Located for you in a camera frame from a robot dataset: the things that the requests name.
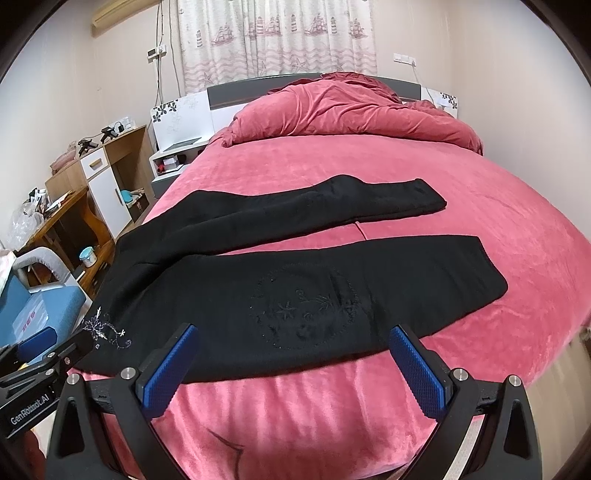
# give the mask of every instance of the embroidery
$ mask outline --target embroidery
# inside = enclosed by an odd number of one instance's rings
[[[90,332],[92,338],[97,344],[95,348],[98,350],[100,348],[100,339],[107,340],[111,345],[115,345],[117,350],[121,350],[124,348],[129,348],[131,346],[131,340],[127,339],[123,344],[119,343],[119,340],[125,336],[125,330],[121,330],[120,332],[117,331],[114,325],[108,322],[104,322],[99,320],[100,318],[100,307],[96,311],[96,314],[91,317],[89,320],[84,319],[82,321],[82,330],[86,330]],[[115,334],[115,338],[108,338],[105,329],[111,330]]]
[[[357,292],[340,272],[326,268],[321,280],[310,281],[310,267],[317,265],[290,264],[271,271],[252,293],[251,317],[275,348],[306,349],[329,342],[362,313]]]

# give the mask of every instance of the white cabinet door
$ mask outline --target white cabinet door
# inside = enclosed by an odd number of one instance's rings
[[[131,215],[121,198],[113,170],[107,168],[100,172],[88,185],[109,232],[116,238],[130,223]]]

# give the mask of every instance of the floral embroidery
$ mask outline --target floral embroidery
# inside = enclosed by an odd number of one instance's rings
[[[279,305],[279,310],[277,310],[277,315],[280,315],[283,320],[287,320],[288,318],[292,319],[294,317],[293,311],[297,310],[295,307],[290,305],[290,302],[287,302],[285,305],[281,303]]]
[[[107,340],[111,345],[115,345],[117,350],[129,348],[131,346],[131,340],[127,339],[123,344],[119,343],[119,339],[125,336],[125,330],[121,330],[120,332],[112,325],[111,323],[104,322],[99,320],[100,318],[100,307],[96,311],[96,314],[90,319],[82,322],[82,330],[86,330],[90,332],[92,338],[94,339],[97,344],[95,345],[96,349],[100,348],[100,340]],[[114,339],[109,339],[106,335],[105,329],[110,329],[114,334]]]

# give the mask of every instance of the black pants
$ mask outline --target black pants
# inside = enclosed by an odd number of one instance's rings
[[[433,213],[445,204],[420,179],[365,184],[338,176],[252,197],[194,192],[119,241],[82,324],[97,348],[78,367],[105,375],[137,367],[183,322],[195,324],[201,338],[185,382],[378,352],[397,323],[430,335],[506,292],[476,237],[215,254],[354,221]]]

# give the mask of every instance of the silver embroidery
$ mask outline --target silver embroidery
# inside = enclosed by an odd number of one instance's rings
[[[100,318],[100,307],[96,311],[96,314],[91,317],[89,320],[84,319],[82,321],[82,330],[86,330],[90,332],[92,338],[94,339],[97,344],[95,345],[96,349],[100,348],[100,339],[106,340],[111,345],[115,345],[117,350],[129,348],[131,346],[131,340],[127,339],[123,344],[119,343],[119,339],[125,336],[125,330],[121,330],[120,332],[112,325],[111,323],[104,322],[99,320]],[[115,338],[109,339],[106,335],[105,329],[111,330],[115,334]]]

